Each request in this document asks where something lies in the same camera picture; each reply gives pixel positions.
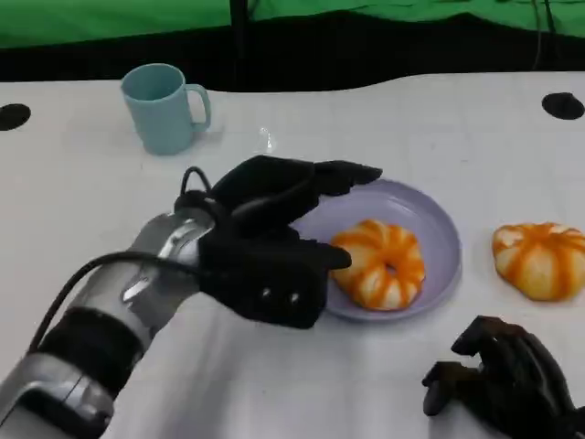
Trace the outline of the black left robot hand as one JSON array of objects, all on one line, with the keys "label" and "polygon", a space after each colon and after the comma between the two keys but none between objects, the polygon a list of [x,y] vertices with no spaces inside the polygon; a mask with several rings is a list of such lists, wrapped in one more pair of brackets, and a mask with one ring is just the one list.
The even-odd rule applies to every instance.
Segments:
[{"label": "black left robot hand", "polygon": [[346,195],[352,187],[381,175],[380,168],[344,160],[309,162],[256,155],[222,177],[211,195],[229,214],[245,251],[329,271],[348,267],[349,254],[302,239],[291,224],[316,209],[321,197]]}]

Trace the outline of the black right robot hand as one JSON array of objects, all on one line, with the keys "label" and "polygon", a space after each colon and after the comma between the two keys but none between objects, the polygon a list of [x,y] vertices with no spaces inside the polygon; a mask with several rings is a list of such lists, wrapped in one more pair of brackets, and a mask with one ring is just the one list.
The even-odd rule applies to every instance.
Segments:
[{"label": "black right robot hand", "polygon": [[440,414],[452,401],[509,438],[582,438],[584,409],[571,399],[565,375],[548,349],[522,326],[477,316],[452,352],[481,357],[470,368],[438,361],[423,378],[423,412]]}]

